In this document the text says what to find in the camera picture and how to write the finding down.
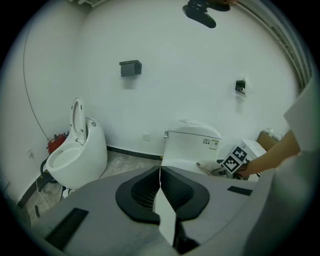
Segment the wall socket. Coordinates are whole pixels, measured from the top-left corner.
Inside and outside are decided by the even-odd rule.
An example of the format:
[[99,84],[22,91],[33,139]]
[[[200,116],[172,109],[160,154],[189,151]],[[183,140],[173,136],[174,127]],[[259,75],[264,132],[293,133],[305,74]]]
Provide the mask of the wall socket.
[[143,134],[142,134],[142,139],[143,139],[144,141],[146,141],[146,142],[151,141],[151,135],[150,135],[150,133],[143,133]]
[[25,152],[29,158],[32,158],[34,156],[34,151],[32,150],[32,148],[28,148]]

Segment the white wall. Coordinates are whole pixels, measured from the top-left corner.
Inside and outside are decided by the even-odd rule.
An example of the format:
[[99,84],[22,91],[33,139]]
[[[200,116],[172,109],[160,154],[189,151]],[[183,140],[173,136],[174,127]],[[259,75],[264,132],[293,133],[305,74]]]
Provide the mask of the white wall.
[[[45,118],[37,111],[39,107],[34,110],[49,136],[68,129],[68,119],[59,118],[59,111],[72,104],[68,73],[85,17],[83,8],[61,0],[44,6],[32,23],[25,52],[25,78],[32,104],[46,107]],[[10,182],[6,193],[16,202],[40,175],[40,164],[48,157],[48,141],[32,113],[24,84],[28,26],[11,47],[0,77],[0,170]],[[56,104],[50,105],[47,99],[56,99]],[[33,149],[36,162],[28,158],[28,148]]]
[[[102,124],[107,144],[162,155],[170,122],[196,119],[223,137],[220,158],[239,139],[273,127],[285,133],[284,112],[298,84],[285,53],[247,13],[210,10],[215,29],[188,19],[185,0],[113,0],[92,10],[78,45],[78,81],[87,116]],[[121,78],[119,62],[139,60],[142,74]],[[241,101],[236,80],[255,93]],[[151,141],[142,134],[150,133]]]

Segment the toilet lid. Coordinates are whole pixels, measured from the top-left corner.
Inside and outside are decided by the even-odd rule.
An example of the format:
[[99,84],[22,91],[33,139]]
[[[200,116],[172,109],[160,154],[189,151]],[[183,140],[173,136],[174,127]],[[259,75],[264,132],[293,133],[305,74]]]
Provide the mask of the toilet lid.
[[84,144],[87,140],[86,117],[83,100],[75,98],[71,107],[70,132],[73,137]]

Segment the toilet tank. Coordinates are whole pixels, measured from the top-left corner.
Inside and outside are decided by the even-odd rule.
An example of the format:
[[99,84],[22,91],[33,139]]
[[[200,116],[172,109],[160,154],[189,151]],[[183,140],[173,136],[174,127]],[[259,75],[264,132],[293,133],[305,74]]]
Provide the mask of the toilet tank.
[[216,161],[222,137],[208,124],[183,119],[169,126],[163,160]]

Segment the toilet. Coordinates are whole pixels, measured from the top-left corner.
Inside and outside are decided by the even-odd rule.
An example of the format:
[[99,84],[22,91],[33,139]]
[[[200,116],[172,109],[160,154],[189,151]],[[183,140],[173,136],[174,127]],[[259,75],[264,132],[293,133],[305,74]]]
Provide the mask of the toilet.
[[217,161],[222,137],[208,124],[192,119],[179,120],[169,127],[166,137],[162,166],[205,175],[196,163]]
[[[199,161],[217,161],[222,137],[208,124],[183,119],[174,122],[165,132],[165,149],[161,166],[176,167],[206,175],[197,166]],[[154,199],[154,212],[160,216],[159,231],[172,246],[175,237],[176,213],[160,188]]]
[[71,107],[70,133],[48,158],[46,168],[68,189],[76,190],[97,180],[107,167],[107,146],[103,129],[85,117],[84,103],[77,97]]

